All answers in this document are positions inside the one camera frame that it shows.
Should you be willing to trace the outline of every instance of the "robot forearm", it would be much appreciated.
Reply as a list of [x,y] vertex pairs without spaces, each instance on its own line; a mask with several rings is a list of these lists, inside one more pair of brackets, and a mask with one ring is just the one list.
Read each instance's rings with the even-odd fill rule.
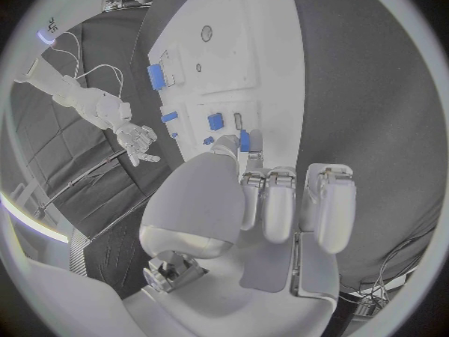
[[81,117],[102,130],[110,128],[118,143],[126,148],[134,166],[139,160],[157,162],[158,156],[146,155],[150,145],[157,140],[154,131],[130,122],[129,103],[98,88],[83,88],[70,76],[62,76],[42,57],[37,58],[29,72],[19,81],[28,82],[52,95],[53,100],[65,107],[73,107]]

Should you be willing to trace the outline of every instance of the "blue connector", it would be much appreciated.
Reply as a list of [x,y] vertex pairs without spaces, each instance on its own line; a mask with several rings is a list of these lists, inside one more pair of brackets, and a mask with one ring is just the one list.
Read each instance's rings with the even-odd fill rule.
[[162,121],[163,123],[165,123],[165,122],[169,122],[169,121],[171,121],[171,120],[174,120],[175,118],[177,118],[177,112],[176,112],[176,111],[173,111],[173,112],[170,112],[170,113],[167,114],[167,115],[163,115],[163,116],[161,117],[161,121]]
[[207,116],[207,120],[209,120],[209,126],[212,131],[220,130],[225,125],[222,114]]
[[210,144],[213,144],[215,140],[212,136],[209,136],[207,139],[204,139],[203,145],[209,146]]
[[162,72],[161,65],[154,64],[147,67],[148,76],[150,77],[153,90],[160,90],[165,87],[164,73]]
[[240,151],[249,152],[249,133],[246,130],[240,131]]

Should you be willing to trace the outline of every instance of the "humanoid robot arm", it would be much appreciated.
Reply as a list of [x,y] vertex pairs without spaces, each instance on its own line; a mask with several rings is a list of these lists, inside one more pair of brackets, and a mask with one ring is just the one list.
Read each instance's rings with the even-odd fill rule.
[[82,118],[100,129],[111,129],[117,135],[118,143],[126,148],[134,166],[140,160],[160,161],[160,157],[145,153],[157,136],[151,128],[130,122],[129,103],[98,88],[82,88],[76,79],[62,76],[42,57],[34,60],[31,69],[19,82],[28,82],[52,95],[56,103],[73,107]]

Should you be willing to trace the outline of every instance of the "light strip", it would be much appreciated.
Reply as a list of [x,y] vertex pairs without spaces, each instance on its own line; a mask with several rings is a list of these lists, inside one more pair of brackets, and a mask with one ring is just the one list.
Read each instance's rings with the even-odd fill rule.
[[4,208],[6,208],[14,217],[16,217],[20,222],[24,223],[28,227],[33,230],[40,232],[41,234],[45,234],[48,237],[54,238],[55,240],[69,243],[69,239],[67,236],[60,234],[51,228],[48,228],[44,225],[41,225],[39,222],[34,221],[32,218],[26,216],[21,210],[19,210],[16,206],[13,205],[11,201],[9,201],[5,195],[0,192],[1,204],[3,204]]
[[47,40],[41,33],[40,31],[37,32],[37,36],[47,45],[53,45],[55,43],[56,40]]

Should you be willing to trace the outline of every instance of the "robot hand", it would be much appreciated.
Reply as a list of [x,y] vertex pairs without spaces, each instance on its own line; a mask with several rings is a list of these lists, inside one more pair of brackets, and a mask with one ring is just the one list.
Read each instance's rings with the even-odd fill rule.
[[147,155],[150,145],[157,140],[154,131],[147,127],[139,127],[130,122],[126,122],[115,132],[118,143],[126,148],[129,159],[134,167],[138,166],[140,160],[157,163],[161,160],[159,156]]

